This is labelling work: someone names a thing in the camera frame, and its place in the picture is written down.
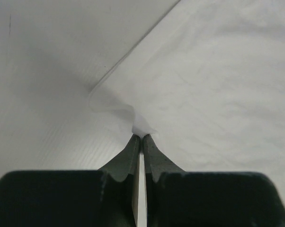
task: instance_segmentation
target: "white surface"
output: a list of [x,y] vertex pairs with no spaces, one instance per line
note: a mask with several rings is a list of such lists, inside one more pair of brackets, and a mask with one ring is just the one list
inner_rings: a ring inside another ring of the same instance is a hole
[[285,1],[181,1],[90,105],[132,106],[180,167],[265,173],[285,203]]
[[98,168],[124,148],[88,94],[174,2],[0,0],[0,177]]

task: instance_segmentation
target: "white paper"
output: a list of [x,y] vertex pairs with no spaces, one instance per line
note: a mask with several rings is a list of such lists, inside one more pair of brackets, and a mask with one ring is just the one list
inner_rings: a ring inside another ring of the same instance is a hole
[[285,203],[285,1],[181,1],[90,105],[131,106],[180,167],[262,172]]

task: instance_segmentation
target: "paper sheet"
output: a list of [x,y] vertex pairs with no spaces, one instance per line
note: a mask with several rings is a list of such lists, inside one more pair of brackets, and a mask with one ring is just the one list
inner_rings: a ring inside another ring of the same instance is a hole
[[262,172],[285,203],[285,1],[181,1],[90,106],[125,130],[130,106],[180,167]]

